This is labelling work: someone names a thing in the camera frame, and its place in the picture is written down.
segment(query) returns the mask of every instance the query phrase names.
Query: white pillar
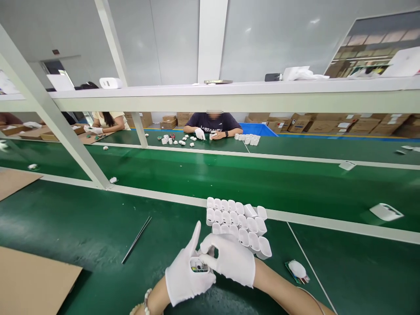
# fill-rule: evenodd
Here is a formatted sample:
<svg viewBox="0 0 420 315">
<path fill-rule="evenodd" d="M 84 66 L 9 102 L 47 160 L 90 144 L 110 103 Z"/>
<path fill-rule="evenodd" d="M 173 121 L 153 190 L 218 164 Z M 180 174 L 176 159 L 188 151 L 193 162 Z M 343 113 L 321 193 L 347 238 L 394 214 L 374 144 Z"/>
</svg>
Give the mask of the white pillar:
<svg viewBox="0 0 420 315">
<path fill-rule="evenodd" d="M 219 79 L 227 11 L 228 0 L 200 0 L 198 83 Z"/>
<path fill-rule="evenodd" d="M 126 63 L 118 41 L 117 31 L 115 30 L 108 0 L 95 0 L 95 3 L 102 27 L 104 28 L 106 40 L 108 41 L 109 49 L 111 50 L 112 58 L 114 59 L 115 67 L 117 68 L 118 76 L 121 79 L 123 86 L 127 87 Z"/>
<path fill-rule="evenodd" d="M 101 189 L 109 187 L 108 179 L 71 129 L 57 105 L 1 25 L 0 43 L 0 68 L 95 185 Z"/>
</svg>

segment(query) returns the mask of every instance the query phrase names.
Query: hand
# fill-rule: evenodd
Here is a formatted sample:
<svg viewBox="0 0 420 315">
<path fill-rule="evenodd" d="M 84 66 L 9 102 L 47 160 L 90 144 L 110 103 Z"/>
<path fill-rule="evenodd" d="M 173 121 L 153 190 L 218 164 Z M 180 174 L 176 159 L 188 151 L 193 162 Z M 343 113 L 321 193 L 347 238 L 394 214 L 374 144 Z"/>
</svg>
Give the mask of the hand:
<svg viewBox="0 0 420 315">
<path fill-rule="evenodd" d="M 200 230 L 201 222 L 198 221 L 188 245 L 181 249 L 173 263 L 166 268 L 166 288 L 172 306 L 206 292 L 216 283 L 216 276 L 212 272 L 195 273 L 189 264 L 191 257 L 199 256 L 196 247 Z"/>
<path fill-rule="evenodd" d="M 200 260 L 226 278 L 253 287 L 255 260 L 251 251 L 242 246 L 232 234 L 209 234 L 200 244 L 203 254 L 214 247 L 219 250 L 217 259 L 210 255 L 200 255 Z"/>
<path fill-rule="evenodd" d="M 197 128 L 197 129 L 194 130 L 194 132 L 195 132 L 195 134 L 196 134 L 196 136 L 197 136 L 198 139 L 201 139 L 201 140 L 205 140 L 206 139 L 206 135 L 204 134 L 203 129 Z"/>
<path fill-rule="evenodd" d="M 219 140 L 221 138 L 226 137 L 225 131 L 213 131 L 212 134 L 213 134 L 213 136 L 211 137 L 212 140 Z"/>
</svg>

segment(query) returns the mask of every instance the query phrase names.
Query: white device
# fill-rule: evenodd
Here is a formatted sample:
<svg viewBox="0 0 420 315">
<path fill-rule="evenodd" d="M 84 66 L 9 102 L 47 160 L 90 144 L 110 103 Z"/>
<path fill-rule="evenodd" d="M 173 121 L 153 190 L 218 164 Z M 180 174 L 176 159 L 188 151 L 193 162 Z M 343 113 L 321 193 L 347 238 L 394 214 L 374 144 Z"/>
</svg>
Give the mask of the white device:
<svg viewBox="0 0 420 315">
<path fill-rule="evenodd" d="M 117 89 L 123 87 L 123 82 L 119 78 L 100 78 L 99 83 L 105 89 Z"/>
</svg>

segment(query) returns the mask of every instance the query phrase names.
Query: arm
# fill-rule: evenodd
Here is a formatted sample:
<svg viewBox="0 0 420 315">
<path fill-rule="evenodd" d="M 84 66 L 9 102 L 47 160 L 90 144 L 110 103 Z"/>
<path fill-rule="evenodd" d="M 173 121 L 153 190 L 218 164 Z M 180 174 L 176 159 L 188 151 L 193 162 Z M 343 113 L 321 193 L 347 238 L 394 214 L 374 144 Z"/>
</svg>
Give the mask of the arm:
<svg viewBox="0 0 420 315">
<path fill-rule="evenodd" d="M 255 258 L 254 287 L 271 296 L 290 315 L 321 315 L 319 305 L 326 315 L 334 313 L 305 291 L 291 284 L 265 263 Z"/>
</svg>

